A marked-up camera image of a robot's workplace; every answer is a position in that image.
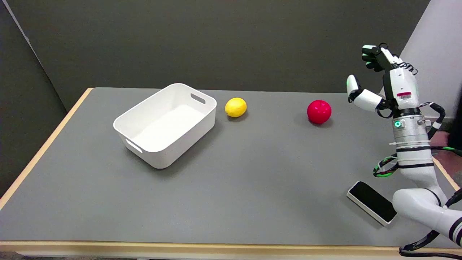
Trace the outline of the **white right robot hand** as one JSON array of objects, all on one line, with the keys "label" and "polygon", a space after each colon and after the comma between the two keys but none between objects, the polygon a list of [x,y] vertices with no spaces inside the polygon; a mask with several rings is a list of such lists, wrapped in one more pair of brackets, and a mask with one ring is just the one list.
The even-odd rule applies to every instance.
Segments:
[{"label": "white right robot hand", "polygon": [[346,80],[348,102],[363,110],[376,112],[382,118],[385,118],[381,113],[383,110],[391,111],[386,118],[418,114],[420,102],[414,67],[393,55],[386,43],[364,45],[361,52],[368,69],[383,72],[384,96],[361,87],[357,77],[350,75]]}]

